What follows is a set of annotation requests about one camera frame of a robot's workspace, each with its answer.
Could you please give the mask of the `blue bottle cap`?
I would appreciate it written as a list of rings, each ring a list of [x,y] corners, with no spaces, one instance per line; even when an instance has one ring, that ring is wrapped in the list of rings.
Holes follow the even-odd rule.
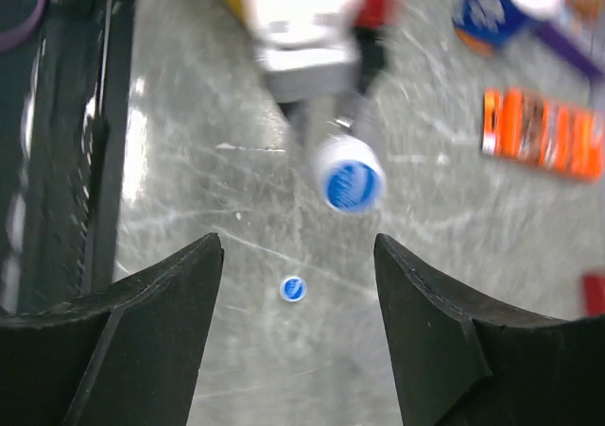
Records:
[[[286,302],[301,301],[307,292],[306,282],[300,276],[289,276],[280,284],[280,297]]]
[[[320,197],[345,214],[370,210],[387,188],[374,151],[349,135],[332,136],[321,143],[311,158],[311,173]]]

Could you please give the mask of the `clear plastic bottle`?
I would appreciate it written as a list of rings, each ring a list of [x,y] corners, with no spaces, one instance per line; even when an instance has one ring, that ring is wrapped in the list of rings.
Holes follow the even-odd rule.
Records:
[[[385,172],[385,126],[374,101],[358,93],[315,99],[306,109],[301,146],[305,175],[317,193],[311,173],[311,158],[327,138],[341,135],[353,136],[366,143],[374,151]]]

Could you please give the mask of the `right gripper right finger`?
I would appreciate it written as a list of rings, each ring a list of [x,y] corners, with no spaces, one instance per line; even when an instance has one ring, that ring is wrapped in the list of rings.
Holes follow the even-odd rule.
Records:
[[[604,320],[491,298],[377,235],[377,293],[406,425],[600,425]]]

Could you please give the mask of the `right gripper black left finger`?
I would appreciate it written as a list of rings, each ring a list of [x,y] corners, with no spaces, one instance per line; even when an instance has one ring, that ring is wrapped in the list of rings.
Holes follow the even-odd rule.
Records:
[[[5,425],[183,425],[223,267],[209,233],[83,297],[1,319]]]

